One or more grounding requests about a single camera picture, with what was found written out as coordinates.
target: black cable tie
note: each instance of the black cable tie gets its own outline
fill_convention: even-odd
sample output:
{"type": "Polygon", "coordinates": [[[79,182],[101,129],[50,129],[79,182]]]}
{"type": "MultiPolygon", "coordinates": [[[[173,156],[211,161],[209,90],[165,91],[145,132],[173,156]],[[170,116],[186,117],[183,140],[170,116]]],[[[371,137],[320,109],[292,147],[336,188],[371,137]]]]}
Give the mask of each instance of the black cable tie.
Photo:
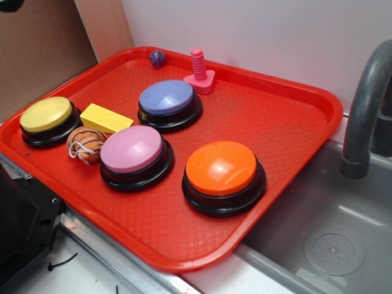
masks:
{"type": "Polygon", "coordinates": [[[78,255],[78,254],[75,253],[73,256],[71,256],[71,258],[67,259],[67,260],[64,261],[64,262],[58,263],[57,265],[52,265],[51,262],[50,262],[49,265],[48,265],[48,270],[49,270],[49,271],[53,271],[53,268],[55,268],[56,266],[64,265],[64,264],[66,264],[67,262],[70,262],[71,260],[73,260],[73,259],[76,257],[76,255],[78,255]]]}

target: pink button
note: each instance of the pink button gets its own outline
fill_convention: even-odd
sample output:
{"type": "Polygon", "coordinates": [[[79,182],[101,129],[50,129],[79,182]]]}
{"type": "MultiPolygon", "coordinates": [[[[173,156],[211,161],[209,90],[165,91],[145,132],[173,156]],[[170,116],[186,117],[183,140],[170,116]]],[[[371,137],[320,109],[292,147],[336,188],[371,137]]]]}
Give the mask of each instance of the pink button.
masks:
{"type": "Polygon", "coordinates": [[[112,135],[103,145],[100,158],[115,173],[133,173],[152,164],[163,148],[162,137],[148,126],[133,126],[112,135]]]}

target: blue button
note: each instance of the blue button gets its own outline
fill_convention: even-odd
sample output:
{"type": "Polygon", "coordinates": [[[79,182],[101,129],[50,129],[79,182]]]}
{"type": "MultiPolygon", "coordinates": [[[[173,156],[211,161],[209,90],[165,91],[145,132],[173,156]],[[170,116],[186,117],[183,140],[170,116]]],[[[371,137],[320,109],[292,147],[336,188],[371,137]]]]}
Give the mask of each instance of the blue button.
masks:
{"type": "Polygon", "coordinates": [[[141,107],[151,115],[169,115],[187,107],[193,99],[192,86],[181,80],[162,81],[146,88],[139,98],[141,107]]]}

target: black button base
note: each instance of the black button base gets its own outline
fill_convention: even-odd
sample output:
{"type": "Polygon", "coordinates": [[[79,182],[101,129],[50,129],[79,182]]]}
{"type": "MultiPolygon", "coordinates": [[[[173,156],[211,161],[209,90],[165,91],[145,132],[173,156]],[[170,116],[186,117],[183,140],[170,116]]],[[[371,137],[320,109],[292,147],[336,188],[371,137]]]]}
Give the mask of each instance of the black button base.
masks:
{"type": "Polygon", "coordinates": [[[159,157],[149,166],[132,173],[115,173],[110,171],[101,161],[102,179],[115,191],[139,192],[161,182],[174,166],[172,146],[162,137],[164,147],[159,157]]]}
{"type": "Polygon", "coordinates": [[[51,129],[42,132],[28,132],[22,126],[22,139],[34,148],[49,148],[64,143],[68,135],[77,127],[81,126],[79,108],[75,107],[71,102],[72,111],[70,115],[61,123],[51,129]]]}
{"type": "Polygon", "coordinates": [[[177,112],[169,115],[152,115],[145,111],[139,103],[137,116],[142,124],[153,127],[161,133],[169,133],[189,127],[201,117],[202,113],[202,100],[194,91],[192,102],[177,112]]]}
{"type": "Polygon", "coordinates": [[[231,217],[249,211],[263,196],[265,186],[266,175],[259,161],[254,180],[245,189],[227,196],[214,197],[200,193],[192,187],[186,172],[183,177],[183,192],[190,207],[212,217],[231,217]]]}

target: tray rim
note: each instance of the tray rim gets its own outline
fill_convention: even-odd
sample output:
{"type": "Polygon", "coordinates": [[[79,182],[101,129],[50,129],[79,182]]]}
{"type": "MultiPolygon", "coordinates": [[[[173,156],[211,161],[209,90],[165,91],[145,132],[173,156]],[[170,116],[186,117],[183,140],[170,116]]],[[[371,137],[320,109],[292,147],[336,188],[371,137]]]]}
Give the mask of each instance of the tray rim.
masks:
{"type": "MultiPolygon", "coordinates": [[[[42,96],[40,99],[34,101],[30,105],[47,97],[70,96],[74,94],[75,91],[70,92],[69,88],[77,88],[77,85],[83,85],[87,81],[91,83],[101,77],[102,74],[104,74],[108,70],[113,70],[118,66],[124,64],[125,62],[136,59],[148,59],[149,53],[153,50],[161,50],[166,53],[167,63],[169,63],[169,65],[192,71],[190,56],[157,47],[131,48],[119,52],[112,57],[104,60],[103,62],[93,66],[92,68],[86,70],[75,78],[64,83],[60,87],[42,96]]],[[[302,94],[300,102],[313,105],[318,109],[320,109],[321,105],[326,107],[326,111],[321,110],[325,114],[327,119],[326,127],[322,131],[320,131],[320,134],[317,139],[315,139],[311,144],[304,148],[303,152],[301,153],[301,156],[297,158],[297,160],[292,163],[291,166],[279,177],[279,179],[269,189],[268,194],[266,194],[264,197],[268,197],[271,194],[279,196],[279,194],[283,192],[283,190],[286,188],[287,184],[300,172],[300,170],[307,164],[307,162],[319,150],[319,148],[324,144],[324,142],[327,141],[329,136],[340,124],[340,121],[343,117],[343,107],[340,101],[328,91],[313,86],[301,84],[298,82],[284,80],[262,73],[251,72],[249,70],[239,69],[236,67],[223,65],[212,61],[206,61],[206,66],[208,69],[213,69],[216,71],[217,78],[225,77],[221,78],[221,80],[235,83],[241,86],[257,88],[261,91],[266,92],[271,92],[271,90],[273,90],[271,93],[278,96],[286,97],[291,100],[297,99],[293,97],[287,97],[285,95],[284,89],[289,89],[290,92],[298,91],[298,93],[302,94]],[[274,88],[273,86],[277,84],[279,84],[279,87],[274,88]]],[[[57,194],[60,194],[57,191],[61,191],[62,195],[59,196],[62,197],[72,209],[74,209],[77,213],[80,213],[83,217],[87,218],[87,220],[91,221],[95,226],[97,226],[109,236],[114,238],[125,248],[135,253],[146,263],[159,270],[169,271],[173,273],[182,273],[186,271],[198,270],[228,256],[234,251],[235,247],[241,242],[242,238],[246,235],[246,233],[254,226],[254,224],[262,217],[265,211],[273,203],[273,201],[269,200],[269,205],[264,205],[262,208],[259,207],[260,205],[258,206],[258,204],[256,204],[255,207],[247,213],[242,223],[240,223],[239,226],[237,226],[236,229],[228,236],[228,238],[224,240],[221,246],[204,256],[196,258],[195,260],[172,260],[158,254],[157,251],[152,250],[150,247],[145,246],[144,248],[140,248],[140,239],[137,236],[135,236],[134,234],[130,236],[129,231],[125,231],[125,229],[123,229],[121,226],[114,224],[114,222],[107,216],[100,216],[99,223],[94,221],[94,213],[96,213],[97,208],[93,207],[89,202],[82,199],[81,197],[74,197],[74,193],[72,193],[72,191],[65,189],[66,186],[62,185],[61,183],[58,183],[57,181],[55,181],[55,179],[48,177],[41,169],[32,165],[27,159],[21,157],[10,146],[5,144],[3,138],[6,138],[8,135],[11,134],[11,130],[7,129],[7,126],[14,123],[14,119],[19,119],[20,115],[30,105],[16,112],[13,116],[4,121],[4,123],[0,126],[0,152],[3,153],[3,155],[7,156],[11,161],[16,163],[19,167],[24,169],[26,172],[43,181],[46,186],[48,186],[57,194]]]]}

